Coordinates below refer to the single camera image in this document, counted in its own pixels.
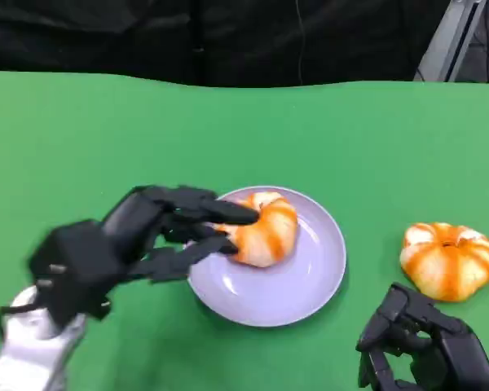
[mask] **screw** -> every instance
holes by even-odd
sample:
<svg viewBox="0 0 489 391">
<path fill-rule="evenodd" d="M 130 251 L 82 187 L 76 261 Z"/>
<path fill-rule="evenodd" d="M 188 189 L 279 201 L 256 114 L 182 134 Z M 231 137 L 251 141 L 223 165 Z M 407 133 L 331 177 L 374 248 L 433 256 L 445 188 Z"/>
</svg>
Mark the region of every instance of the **screw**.
<svg viewBox="0 0 489 391">
<path fill-rule="evenodd" d="M 67 267 L 65 267 L 64 265 L 50 264 L 49 270 L 53 273 L 61 275 L 62 273 L 65 273 L 65 271 L 67 270 Z"/>
<path fill-rule="evenodd" d="M 39 279 L 36 285 L 40 288 L 52 288 L 52 281 L 50 279 Z"/>
</svg>

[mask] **plate rim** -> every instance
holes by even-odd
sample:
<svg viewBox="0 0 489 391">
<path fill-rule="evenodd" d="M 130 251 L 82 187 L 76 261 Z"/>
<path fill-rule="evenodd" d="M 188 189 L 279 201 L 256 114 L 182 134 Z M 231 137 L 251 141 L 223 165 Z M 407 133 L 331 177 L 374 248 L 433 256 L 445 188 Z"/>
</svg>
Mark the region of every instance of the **plate rim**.
<svg viewBox="0 0 489 391">
<path fill-rule="evenodd" d="M 221 312 L 219 312 L 213 306 L 211 306 L 209 303 L 207 303 L 206 295 L 202 294 L 201 291 L 196 288 L 196 285 L 192 282 L 192 277 L 190 276 L 190 274 L 188 275 L 187 281 L 188 281 L 188 284 L 190 285 L 192 291 L 203 302 L 203 304 L 206 305 L 207 307 L 209 307 L 213 312 L 215 312 L 219 316 L 221 316 L 221 317 L 223 317 L 225 319 L 228 319 L 228 320 L 230 320 L 230 321 L 232 321 L 234 323 L 243 324 L 245 326 L 250 326 L 250 327 L 260 327 L 260 328 L 288 326 L 289 324 L 300 322 L 303 319 L 309 318 L 310 316 L 314 315 L 321 308 L 323 308 L 332 299 L 333 296 L 335 296 L 335 293 L 337 293 L 337 290 L 342 285 L 342 280 L 344 279 L 344 274 L 346 273 L 346 264 L 348 262 L 348 260 L 347 260 L 347 253 L 346 253 L 346 241 L 344 239 L 344 235 L 342 234 L 341 228 L 339 227 L 339 225 L 337 224 L 337 222 L 335 221 L 335 219 L 333 218 L 333 216 L 331 215 L 331 213 L 328 212 L 328 210 L 326 210 L 326 208 L 324 206 L 322 206 L 319 202 L 315 201 L 314 199 L 312 199 L 308 195 L 305 195 L 305 194 L 301 193 L 300 191 L 297 191 L 297 190 L 294 190 L 294 189 L 290 189 L 290 188 L 287 188 L 287 187 L 281 187 L 281 186 L 254 185 L 254 186 L 240 187 L 239 189 L 235 189 L 235 190 L 229 191 L 229 192 L 227 192 L 227 193 L 219 196 L 218 197 L 218 200 L 222 200 L 225 197 L 231 196 L 232 194 L 237 193 L 237 192 L 240 192 L 240 191 L 250 191 L 250 190 L 253 191 L 254 189 L 265 189 L 265 188 L 272 189 L 273 191 L 274 190 L 279 190 L 281 192 L 282 191 L 286 191 L 286 192 L 292 193 L 292 194 L 294 194 L 296 196 L 301 196 L 302 198 L 304 198 L 306 200 L 309 200 L 311 203 L 315 204 L 319 209 L 321 209 L 324 212 L 324 214 L 330 219 L 330 221 L 335 226 L 335 228 L 337 229 L 337 232 L 339 234 L 339 239 L 340 239 L 340 242 L 341 242 L 341 250 L 342 250 L 342 253 L 344 255 L 342 257 L 343 259 L 341 259 L 342 266 L 341 266 L 341 270 L 340 270 L 340 277 L 338 279 L 338 282 L 337 282 L 335 288 L 333 290 L 331 290 L 330 293 L 328 293 L 327 295 L 325 295 L 324 298 L 323 298 L 323 300 L 320 301 L 318 305 L 315 305 L 313 308 L 311 308 L 311 310 L 308 313 L 306 313 L 304 315 L 297 316 L 293 320 L 289 320 L 288 322 L 275 322 L 275 323 L 271 323 L 271 324 L 256 324 L 254 322 L 247 322 L 246 320 L 241 320 L 241 319 L 239 319 L 239 320 L 238 319 L 233 319 L 232 317 L 228 317 L 226 315 L 223 315 L 223 314 L 221 314 Z"/>
</svg>

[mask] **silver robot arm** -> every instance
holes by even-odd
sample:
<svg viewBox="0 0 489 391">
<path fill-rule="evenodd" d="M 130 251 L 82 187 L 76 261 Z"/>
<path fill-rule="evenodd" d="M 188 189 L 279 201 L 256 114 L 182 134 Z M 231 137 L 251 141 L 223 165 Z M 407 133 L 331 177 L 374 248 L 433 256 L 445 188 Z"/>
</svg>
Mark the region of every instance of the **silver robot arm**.
<svg viewBox="0 0 489 391">
<path fill-rule="evenodd" d="M 36 287 L 22 291 L 11 307 L 27 305 Z M 63 330 L 45 308 L 7 315 L 0 349 L 0 391 L 64 391 L 65 365 L 86 330 L 79 314 Z"/>
</svg>

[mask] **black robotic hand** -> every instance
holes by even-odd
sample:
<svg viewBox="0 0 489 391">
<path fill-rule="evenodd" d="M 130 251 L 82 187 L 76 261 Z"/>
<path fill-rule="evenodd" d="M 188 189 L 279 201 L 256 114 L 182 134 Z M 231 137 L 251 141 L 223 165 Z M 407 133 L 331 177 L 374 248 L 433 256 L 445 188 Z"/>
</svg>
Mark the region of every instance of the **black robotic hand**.
<svg viewBox="0 0 489 391">
<path fill-rule="evenodd" d="M 418 332 L 430 337 L 420 337 Z M 359 387 L 374 391 L 489 391 L 489 360 L 473 330 L 428 297 L 393 283 L 357 344 Z M 395 380 L 384 353 L 412 356 L 416 384 Z"/>
<path fill-rule="evenodd" d="M 251 224 L 258 213 L 216 198 L 192 187 L 136 187 L 102 222 L 54 229 L 29 259 L 35 305 L 46 307 L 61 327 L 79 313 L 102 319 L 111 306 L 106 295 L 121 283 L 185 279 L 209 254 L 236 253 L 225 234 L 206 223 Z M 160 235 L 195 243 L 182 251 L 154 248 Z"/>
</svg>

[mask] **metal frame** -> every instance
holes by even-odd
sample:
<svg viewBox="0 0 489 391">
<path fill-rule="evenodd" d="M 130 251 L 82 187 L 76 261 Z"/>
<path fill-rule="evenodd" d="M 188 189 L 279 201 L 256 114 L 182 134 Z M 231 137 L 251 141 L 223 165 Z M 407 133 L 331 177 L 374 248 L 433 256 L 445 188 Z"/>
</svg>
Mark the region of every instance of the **metal frame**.
<svg viewBox="0 0 489 391">
<path fill-rule="evenodd" d="M 455 81 L 487 0 L 453 0 L 422 57 L 416 81 Z"/>
</svg>

